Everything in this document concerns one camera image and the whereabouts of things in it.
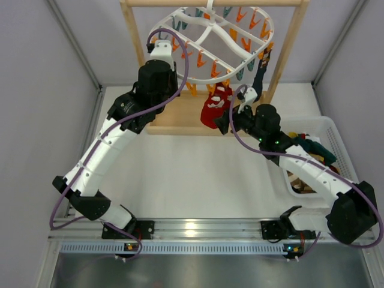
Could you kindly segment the red sock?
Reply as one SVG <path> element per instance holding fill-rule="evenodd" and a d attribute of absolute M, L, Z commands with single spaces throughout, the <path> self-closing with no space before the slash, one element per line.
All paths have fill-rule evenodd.
<path fill-rule="evenodd" d="M 208 94 L 200 113 L 200 121 L 210 129 L 217 129 L 214 120 L 223 116 L 230 107 L 233 91 L 229 85 L 222 82 L 216 83 L 213 92 Z"/>

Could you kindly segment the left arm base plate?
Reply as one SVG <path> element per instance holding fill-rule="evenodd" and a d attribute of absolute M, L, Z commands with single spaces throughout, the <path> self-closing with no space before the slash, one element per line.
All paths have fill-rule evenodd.
<path fill-rule="evenodd" d="M 150 220 L 137 220 L 133 227 L 127 230 L 127 233 L 138 240 L 149 240 L 155 232 L 155 222 Z M 130 239 L 127 235 L 116 231 L 115 229 L 103 225 L 101 234 L 102 239 Z"/>

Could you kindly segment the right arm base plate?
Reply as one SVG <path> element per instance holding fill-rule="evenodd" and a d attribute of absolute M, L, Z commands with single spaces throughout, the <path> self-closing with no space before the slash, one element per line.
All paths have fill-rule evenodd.
<path fill-rule="evenodd" d="M 312 240 L 316 238 L 315 231 L 296 230 L 291 224 L 281 220 L 261 221 L 262 238 L 264 240 L 301 239 Z"/>

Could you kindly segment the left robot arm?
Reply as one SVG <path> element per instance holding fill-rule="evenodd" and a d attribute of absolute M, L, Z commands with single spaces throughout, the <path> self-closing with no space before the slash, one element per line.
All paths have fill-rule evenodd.
<path fill-rule="evenodd" d="M 125 147 L 163 112 L 163 103 L 177 95 L 175 61 L 149 60 L 139 68 L 132 90 L 115 99 L 98 136 L 79 162 L 53 180 L 53 186 L 82 217 L 110 223 L 126 233 L 134 230 L 135 216 L 122 205 L 113 204 L 100 191 L 100 185 Z"/>

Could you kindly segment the white oval clip hanger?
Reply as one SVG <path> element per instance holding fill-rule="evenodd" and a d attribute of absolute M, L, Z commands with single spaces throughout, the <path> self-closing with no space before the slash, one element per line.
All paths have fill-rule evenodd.
<path fill-rule="evenodd" d="M 161 19 L 153 30 L 153 42 L 167 40 L 184 76 L 184 59 L 189 58 L 191 85 L 210 85 L 236 79 L 252 72 L 265 50 L 274 45 L 274 22 L 259 7 L 181 7 Z"/>

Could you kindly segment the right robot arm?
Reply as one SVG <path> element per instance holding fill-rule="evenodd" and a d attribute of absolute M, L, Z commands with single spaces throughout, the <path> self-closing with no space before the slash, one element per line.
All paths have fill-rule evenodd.
<path fill-rule="evenodd" d="M 281 215 L 293 231 L 314 230 L 352 245 L 365 232 L 379 225 L 378 244 L 383 239 L 383 220 L 378 213 L 373 187 L 357 184 L 333 172 L 314 159 L 295 139 L 281 130 L 281 118 L 274 106 L 260 105 L 227 109 L 214 119 L 219 131 L 236 134 L 239 130 L 259 141 L 258 153 L 278 167 L 293 173 L 309 185 L 326 203 L 324 208 L 294 206 Z"/>

